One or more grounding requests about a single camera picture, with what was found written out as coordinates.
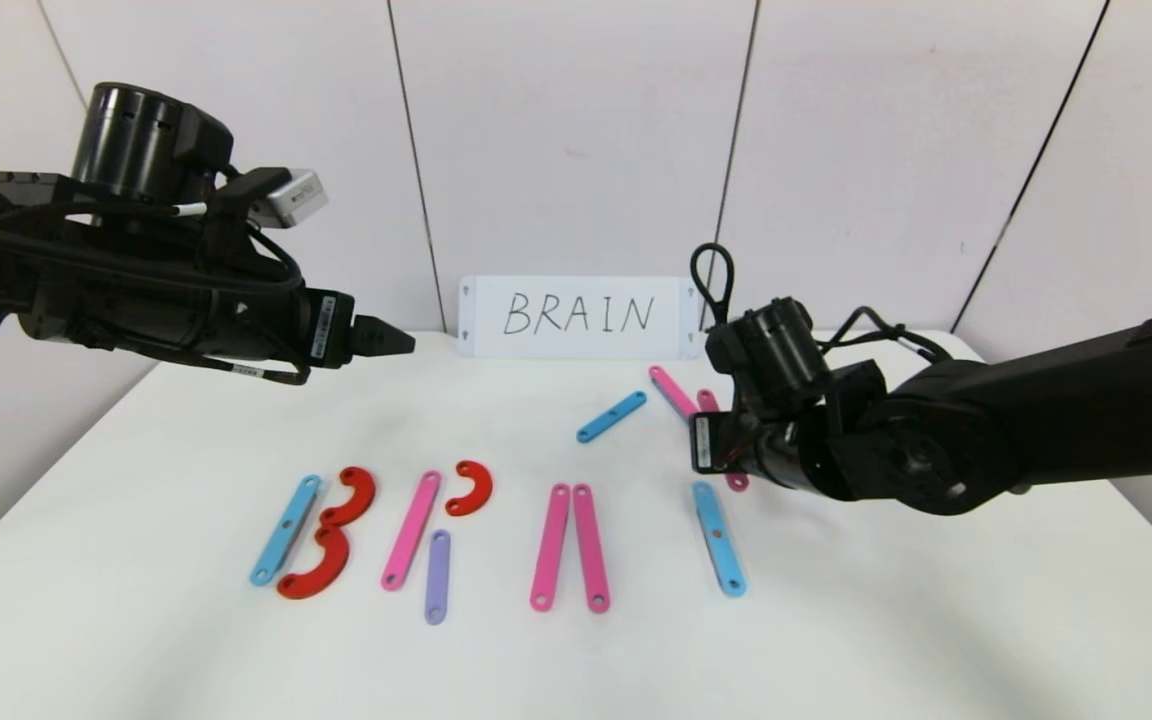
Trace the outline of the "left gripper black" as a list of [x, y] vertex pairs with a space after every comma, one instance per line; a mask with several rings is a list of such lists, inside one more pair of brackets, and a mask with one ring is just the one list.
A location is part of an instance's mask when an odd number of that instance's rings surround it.
[[335, 369], [348, 363], [349, 353], [382, 357], [415, 351], [411, 334], [376, 316], [353, 319], [353, 309], [348, 293], [302, 281], [278, 291], [228, 293], [227, 356]]

